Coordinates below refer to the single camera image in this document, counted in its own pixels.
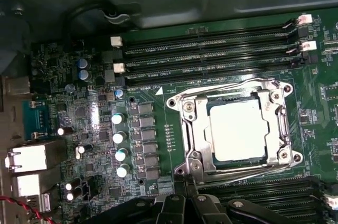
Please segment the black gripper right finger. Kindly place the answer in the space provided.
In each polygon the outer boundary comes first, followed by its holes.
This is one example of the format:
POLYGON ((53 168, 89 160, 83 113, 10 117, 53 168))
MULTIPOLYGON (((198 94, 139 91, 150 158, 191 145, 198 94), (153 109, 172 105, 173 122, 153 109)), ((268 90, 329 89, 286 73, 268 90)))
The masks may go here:
POLYGON ((199 219, 203 223, 232 223, 234 219, 243 223, 296 223, 274 211, 244 199, 233 199, 222 207, 214 195, 198 193, 198 187, 210 188, 227 182, 199 183, 189 178, 189 199, 199 219))

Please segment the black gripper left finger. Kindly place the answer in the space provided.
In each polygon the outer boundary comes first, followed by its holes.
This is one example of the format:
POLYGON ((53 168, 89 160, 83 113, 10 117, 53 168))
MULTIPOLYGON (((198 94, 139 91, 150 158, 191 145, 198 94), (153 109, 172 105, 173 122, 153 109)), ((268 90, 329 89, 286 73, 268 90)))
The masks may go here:
POLYGON ((98 223, 184 223, 188 178, 174 178, 174 193, 134 198, 97 215, 98 223))

